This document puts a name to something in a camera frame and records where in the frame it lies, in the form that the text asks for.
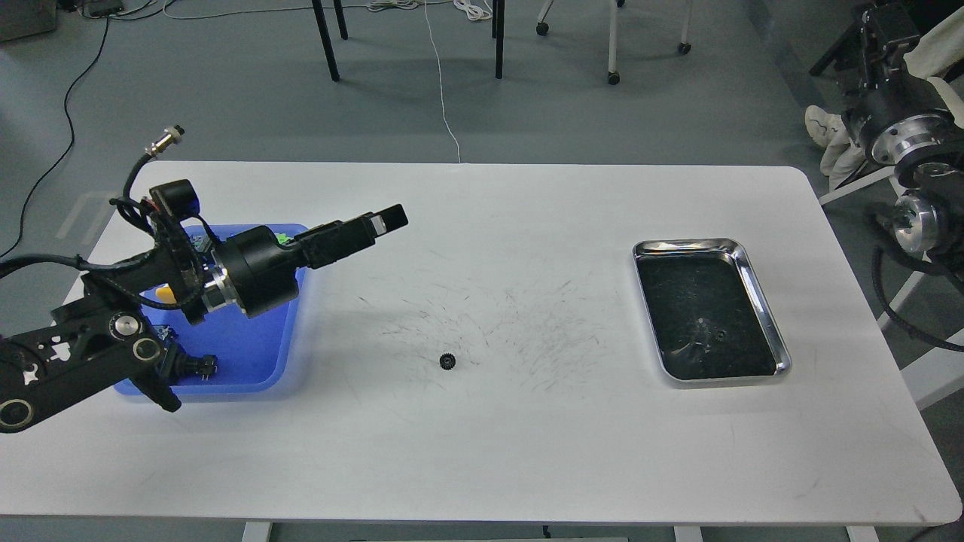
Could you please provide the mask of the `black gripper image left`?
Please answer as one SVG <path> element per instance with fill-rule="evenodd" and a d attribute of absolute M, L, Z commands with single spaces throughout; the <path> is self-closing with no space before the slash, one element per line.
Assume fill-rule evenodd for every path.
<path fill-rule="evenodd" d="M 306 267 L 319 269 L 368 249 L 377 238 L 407 224 L 403 206 L 394 205 L 304 231 L 294 237 L 294 247 Z M 267 225 L 224 238 L 211 247 L 207 257 L 210 265 L 203 292 L 207 312 L 234 305 L 245 317 L 255 318 L 299 294 L 298 257 Z"/>

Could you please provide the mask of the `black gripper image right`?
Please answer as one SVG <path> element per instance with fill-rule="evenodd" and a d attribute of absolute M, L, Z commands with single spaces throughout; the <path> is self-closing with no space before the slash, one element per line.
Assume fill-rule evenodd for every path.
<path fill-rule="evenodd" d="M 859 90 L 843 113 L 851 141 L 871 163 L 895 166 L 911 152 L 949 141 L 951 112 L 929 81 L 899 73 L 920 32 L 905 3 L 859 9 Z"/>

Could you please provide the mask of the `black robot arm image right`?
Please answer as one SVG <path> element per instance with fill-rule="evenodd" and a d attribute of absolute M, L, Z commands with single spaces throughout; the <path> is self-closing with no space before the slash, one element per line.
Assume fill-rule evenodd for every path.
<path fill-rule="evenodd" d="M 920 34 L 905 6 L 874 1 L 854 10 L 856 41 L 848 69 L 839 69 L 843 122 L 865 158 L 892 167 L 902 195 L 891 206 L 865 207 L 875 239 L 871 280 L 885 315 L 909 336 L 960 352 L 913 326 L 889 304 L 883 257 L 946 279 L 962 289 L 962 130 L 940 93 L 909 72 L 905 55 Z"/>

